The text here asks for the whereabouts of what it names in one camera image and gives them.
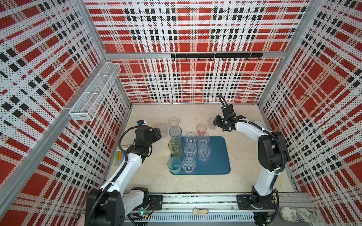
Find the frosted clear cup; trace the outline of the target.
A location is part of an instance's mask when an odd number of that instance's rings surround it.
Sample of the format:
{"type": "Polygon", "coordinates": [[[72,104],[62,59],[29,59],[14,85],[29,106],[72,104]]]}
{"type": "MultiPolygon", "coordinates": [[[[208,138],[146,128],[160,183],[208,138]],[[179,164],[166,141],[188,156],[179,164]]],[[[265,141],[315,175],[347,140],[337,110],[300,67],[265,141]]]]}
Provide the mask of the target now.
{"type": "Polygon", "coordinates": [[[167,138],[167,135],[168,135],[168,127],[167,127],[167,125],[164,124],[164,123],[159,123],[159,124],[157,125],[157,127],[160,129],[162,138],[163,138],[163,139],[167,138]]]}

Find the blue textured plastic cup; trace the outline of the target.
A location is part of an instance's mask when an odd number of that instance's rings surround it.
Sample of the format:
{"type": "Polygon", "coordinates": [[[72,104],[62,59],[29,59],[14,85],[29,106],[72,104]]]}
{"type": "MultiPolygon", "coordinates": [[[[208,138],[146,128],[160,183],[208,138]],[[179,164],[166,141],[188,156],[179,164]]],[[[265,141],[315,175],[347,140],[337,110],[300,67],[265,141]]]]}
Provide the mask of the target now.
{"type": "Polygon", "coordinates": [[[171,139],[177,138],[179,140],[182,140],[182,129],[179,126],[173,126],[169,130],[169,135],[171,139]]]}

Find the yellow plastic cup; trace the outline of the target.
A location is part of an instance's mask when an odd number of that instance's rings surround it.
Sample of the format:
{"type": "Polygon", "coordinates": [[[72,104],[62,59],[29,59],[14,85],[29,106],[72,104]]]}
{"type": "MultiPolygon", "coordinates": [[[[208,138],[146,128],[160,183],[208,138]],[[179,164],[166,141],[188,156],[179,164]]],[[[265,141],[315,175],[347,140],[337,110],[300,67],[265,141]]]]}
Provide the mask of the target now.
{"type": "Polygon", "coordinates": [[[183,143],[178,138],[173,138],[169,141],[168,147],[173,156],[181,158],[183,155],[183,143]]]}

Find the pink plastic cup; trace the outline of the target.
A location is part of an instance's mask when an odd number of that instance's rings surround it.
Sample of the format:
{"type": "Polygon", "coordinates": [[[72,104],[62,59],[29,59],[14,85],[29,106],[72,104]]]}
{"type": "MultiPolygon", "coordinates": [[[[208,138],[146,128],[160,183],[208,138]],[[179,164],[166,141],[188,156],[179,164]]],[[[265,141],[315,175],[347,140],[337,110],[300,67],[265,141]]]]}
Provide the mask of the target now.
{"type": "Polygon", "coordinates": [[[205,124],[201,123],[201,124],[197,125],[196,129],[197,129],[197,134],[200,137],[200,136],[203,136],[206,133],[207,126],[205,124]]]}

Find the green textured plastic cup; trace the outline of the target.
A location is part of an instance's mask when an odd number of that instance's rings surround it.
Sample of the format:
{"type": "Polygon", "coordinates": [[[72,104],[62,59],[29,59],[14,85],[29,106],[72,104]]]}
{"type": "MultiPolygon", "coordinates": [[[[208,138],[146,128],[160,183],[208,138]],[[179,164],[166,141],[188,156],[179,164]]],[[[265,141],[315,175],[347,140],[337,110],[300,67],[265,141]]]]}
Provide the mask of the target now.
{"type": "Polygon", "coordinates": [[[167,162],[167,167],[172,174],[179,174],[182,170],[182,161],[179,157],[171,157],[167,162]]]}

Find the clear faceted cup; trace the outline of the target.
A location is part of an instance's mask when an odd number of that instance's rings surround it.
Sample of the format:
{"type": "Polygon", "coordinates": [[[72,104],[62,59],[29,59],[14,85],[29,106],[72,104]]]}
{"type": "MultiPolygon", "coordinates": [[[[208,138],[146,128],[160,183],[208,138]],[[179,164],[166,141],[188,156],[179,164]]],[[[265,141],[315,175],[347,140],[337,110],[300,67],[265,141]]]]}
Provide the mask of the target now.
{"type": "Polygon", "coordinates": [[[194,145],[196,145],[197,141],[198,141],[198,136],[193,132],[188,132],[184,136],[184,139],[185,139],[186,144],[194,144],[194,145]]]}
{"type": "Polygon", "coordinates": [[[184,147],[184,153],[186,157],[195,158],[198,151],[198,147],[193,143],[188,143],[184,147]]]}

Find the clear cup row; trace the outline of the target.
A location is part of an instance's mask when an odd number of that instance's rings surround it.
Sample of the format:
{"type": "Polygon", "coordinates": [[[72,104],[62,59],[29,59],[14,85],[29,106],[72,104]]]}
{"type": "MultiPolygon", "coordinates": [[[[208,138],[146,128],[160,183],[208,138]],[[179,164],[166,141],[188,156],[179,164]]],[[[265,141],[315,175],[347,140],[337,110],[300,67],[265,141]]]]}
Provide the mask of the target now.
{"type": "Polygon", "coordinates": [[[182,161],[182,168],[186,174],[191,174],[196,168],[196,161],[192,157],[186,157],[182,161]]]}

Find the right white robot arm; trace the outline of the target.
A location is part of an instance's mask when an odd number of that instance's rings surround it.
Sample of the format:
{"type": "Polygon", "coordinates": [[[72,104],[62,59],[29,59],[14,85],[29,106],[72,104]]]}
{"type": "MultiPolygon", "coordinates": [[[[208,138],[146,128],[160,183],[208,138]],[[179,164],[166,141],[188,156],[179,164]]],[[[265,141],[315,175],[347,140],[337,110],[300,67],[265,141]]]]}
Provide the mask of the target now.
{"type": "Polygon", "coordinates": [[[242,198],[242,207],[252,207],[257,210],[271,207],[274,201],[274,187],[279,175],[284,171],[289,152],[282,133],[272,132],[264,127],[247,120],[242,115],[236,115],[232,104],[222,103],[222,116],[218,115],[213,124],[223,131],[241,132],[258,143],[257,158],[261,171],[256,184],[252,187],[251,195],[242,198]]]}

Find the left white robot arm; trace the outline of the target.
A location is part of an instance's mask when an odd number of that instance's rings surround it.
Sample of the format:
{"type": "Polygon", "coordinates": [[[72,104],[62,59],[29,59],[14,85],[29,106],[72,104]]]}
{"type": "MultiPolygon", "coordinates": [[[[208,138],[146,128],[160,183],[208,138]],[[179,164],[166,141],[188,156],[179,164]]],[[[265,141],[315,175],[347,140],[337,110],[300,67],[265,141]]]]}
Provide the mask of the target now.
{"type": "Polygon", "coordinates": [[[152,153],[152,145],[162,138],[161,130],[139,120],[137,125],[127,129],[135,130],[135,139],[127,150],[119,146],[124,160],[111,178],[98,189],[92,189],[86,200],[86,226],[121,226],[135,208],[147,207],[150,202],[149,190],[135,187],[130,193],[124,191],[134,173],[152,153]]]}

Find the teal plastic tray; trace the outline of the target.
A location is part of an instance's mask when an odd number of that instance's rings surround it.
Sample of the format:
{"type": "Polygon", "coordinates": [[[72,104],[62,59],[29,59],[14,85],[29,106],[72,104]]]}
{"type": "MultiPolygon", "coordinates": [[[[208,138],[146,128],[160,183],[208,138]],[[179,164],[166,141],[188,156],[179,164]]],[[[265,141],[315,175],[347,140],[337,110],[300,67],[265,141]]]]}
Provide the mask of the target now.
{"type": "MultiPolygon", "coordinates": [[[[182,138],[183,142],[183,155],[180,158],[183,161],[186,158],[184,153],[184,147],[186,145],[185,139],[182,138]]],[[[208,144],[211,149],[211,155],[207,161],[201,161],[199,159],[198,151],[196,157],[194,158],[196,161],[196,168],[193,173],[190,175],[225,175],[229,174],[231,171],[228,151],[225,139],[220,136],[212,136],[210,142],[208,144]]],[[[179,174],[173,175],[187,175],[183,168],[179,174]]]]}

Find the colourful marker pack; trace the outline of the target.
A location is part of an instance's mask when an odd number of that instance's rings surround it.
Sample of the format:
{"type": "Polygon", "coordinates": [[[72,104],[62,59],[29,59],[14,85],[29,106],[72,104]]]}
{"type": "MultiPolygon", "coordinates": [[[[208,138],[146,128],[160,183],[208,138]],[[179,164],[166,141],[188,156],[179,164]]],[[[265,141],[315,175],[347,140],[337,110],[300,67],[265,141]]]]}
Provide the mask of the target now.
{"type": "Polygon", "coordinates": [[[122,151],[117,150],[113,165],[119,167],[124,160],[124,154],[122,151]]]}

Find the white alarm clock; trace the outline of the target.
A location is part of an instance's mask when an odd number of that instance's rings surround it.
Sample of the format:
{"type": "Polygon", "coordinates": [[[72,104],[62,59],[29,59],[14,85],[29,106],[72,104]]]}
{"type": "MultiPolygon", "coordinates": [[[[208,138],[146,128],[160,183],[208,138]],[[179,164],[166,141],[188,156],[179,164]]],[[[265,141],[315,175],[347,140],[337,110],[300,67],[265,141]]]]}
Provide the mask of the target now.
{"type": "Polygon", "coordinates": [[[262,121],[254,121],[254,124],[256,124],[261,130],[266,129],[266,126],[262,121]]]}

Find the black hook rail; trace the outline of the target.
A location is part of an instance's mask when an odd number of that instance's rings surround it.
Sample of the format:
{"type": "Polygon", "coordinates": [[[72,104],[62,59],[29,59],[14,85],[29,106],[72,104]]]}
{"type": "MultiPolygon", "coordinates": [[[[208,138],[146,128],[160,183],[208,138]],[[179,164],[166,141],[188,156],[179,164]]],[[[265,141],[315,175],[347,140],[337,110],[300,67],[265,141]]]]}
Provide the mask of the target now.
{"type": "Polygon", "coordinates": [[[214,59],[214,58],[257,58],[263,57],[263,53],[176,53],[171,54],[172,59],[214,59]]]}

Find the beige small object on rail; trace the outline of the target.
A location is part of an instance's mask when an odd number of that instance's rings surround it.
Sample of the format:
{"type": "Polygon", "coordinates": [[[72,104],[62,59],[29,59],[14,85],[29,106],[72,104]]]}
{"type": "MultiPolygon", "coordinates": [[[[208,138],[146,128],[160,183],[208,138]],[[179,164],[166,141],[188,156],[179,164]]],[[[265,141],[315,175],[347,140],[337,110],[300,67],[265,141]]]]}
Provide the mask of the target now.
{"type": "Polygon", "coordinates": [[[194,216],[207,215],[209,213],[209,210],[194,208],[192,213],[193,213],[194,216]]]}

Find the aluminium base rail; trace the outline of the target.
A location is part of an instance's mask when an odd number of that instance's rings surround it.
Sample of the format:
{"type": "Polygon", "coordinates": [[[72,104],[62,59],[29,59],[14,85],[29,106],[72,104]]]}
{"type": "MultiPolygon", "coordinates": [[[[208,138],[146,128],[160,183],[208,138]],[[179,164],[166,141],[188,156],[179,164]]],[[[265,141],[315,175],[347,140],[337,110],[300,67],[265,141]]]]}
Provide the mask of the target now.
{"type": "Polygon", "coordinates": [[[252,225],[273,226],[282,219],[280,214],[282,207],[306,208],[317,216],[316,206],[306,193],[280,192],[278,195],[273,195],[274,201],[271,207],[266,206],[261,210],[241,206],[242,198],[249,196],[249,193],[153,193],[150,195],[149,206],[131,211],[126,222],[140,226],[178,222],[250,222],[252,225]],[[194,208],[207,209],[209,213],[194,216],[192,213],[194,208]]]}

